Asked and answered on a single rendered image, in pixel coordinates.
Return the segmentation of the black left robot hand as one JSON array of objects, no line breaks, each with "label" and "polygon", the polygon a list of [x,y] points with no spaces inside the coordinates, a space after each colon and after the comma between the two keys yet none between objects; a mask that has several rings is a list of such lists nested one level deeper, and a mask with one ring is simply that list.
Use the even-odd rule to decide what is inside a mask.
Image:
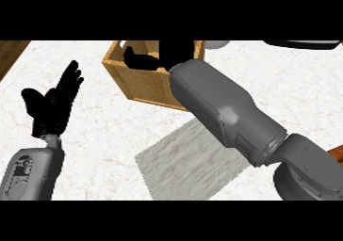
[{"label": "black left robot hand", "polygon": [[33,88],[21,90],[27,113],[34,119],[33,137],[59,136],[64,133],[83,81],[79,62],[73,60],[62,72],[56,86],[48,90],[46,94],[42,94]]}]

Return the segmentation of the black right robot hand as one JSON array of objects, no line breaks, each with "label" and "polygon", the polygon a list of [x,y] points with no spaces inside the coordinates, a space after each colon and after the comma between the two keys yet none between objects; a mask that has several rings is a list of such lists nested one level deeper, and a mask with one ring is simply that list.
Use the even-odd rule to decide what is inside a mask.
[{"label": "black right robot hand", "polygon": [[161,40],[158,45],[160,57],[136,54],[133,47],[124,51],[124,63],[130,69],[155,71],[164,68],[167,71],[180,63],[194,58],[194,41]]}]

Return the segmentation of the wicker basket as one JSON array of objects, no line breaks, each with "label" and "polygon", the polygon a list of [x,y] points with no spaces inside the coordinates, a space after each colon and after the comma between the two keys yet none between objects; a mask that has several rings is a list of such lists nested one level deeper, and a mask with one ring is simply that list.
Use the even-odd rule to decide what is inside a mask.
[{"label": "wicker basket", "polygon": [[126,42],[115,40],[111,44],[102,64],[126,97],[133,101],[186,111],[172,94],[170,73],[166,69],[145,71],[127,67],[123,54],[129,46],[133,47],[136,54],[158,57],[160,42],[157,40],[127,40]]}]

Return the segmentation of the grey placemat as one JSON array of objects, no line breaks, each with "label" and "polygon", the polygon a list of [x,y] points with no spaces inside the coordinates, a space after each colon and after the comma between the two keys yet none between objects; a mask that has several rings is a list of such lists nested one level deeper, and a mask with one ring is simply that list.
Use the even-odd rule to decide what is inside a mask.
[{"label": "grey placemat", "polygon": [[250,167],[238,150],[223,147],[197,119],[135,161],[157,201],[207,200]]}]

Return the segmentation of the pale grey round object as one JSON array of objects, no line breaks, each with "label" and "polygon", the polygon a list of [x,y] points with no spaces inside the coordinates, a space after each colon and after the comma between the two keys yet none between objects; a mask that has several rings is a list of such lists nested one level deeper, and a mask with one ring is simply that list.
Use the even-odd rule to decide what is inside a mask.
[{"label": "pale grey round object", "polygon": [[229,44],[228,40],[207,40],[205,48],[208,50],[223,48]]}]

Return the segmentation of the brown wooden panel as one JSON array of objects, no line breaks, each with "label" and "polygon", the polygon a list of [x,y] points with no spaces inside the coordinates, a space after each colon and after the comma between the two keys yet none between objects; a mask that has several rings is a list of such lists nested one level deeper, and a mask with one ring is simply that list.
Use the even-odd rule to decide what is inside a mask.
[{"label": "brown wooden panel", "polygon": [[28,40],[0,40],[0,81],[28,44]]}]

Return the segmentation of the dark appliance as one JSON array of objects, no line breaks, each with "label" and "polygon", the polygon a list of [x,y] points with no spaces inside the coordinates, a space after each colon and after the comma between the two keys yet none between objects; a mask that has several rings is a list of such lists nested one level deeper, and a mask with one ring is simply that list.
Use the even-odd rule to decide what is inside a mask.
[{"label": "dark appliance", "polygon": [[338,40],[329,40],[329,41],[267,40],[266,43],[270,45],[275,45],[275,46],[287,47],[287,48],[310,49],[310,50],[331,50],[338,46],[340,41]]}]

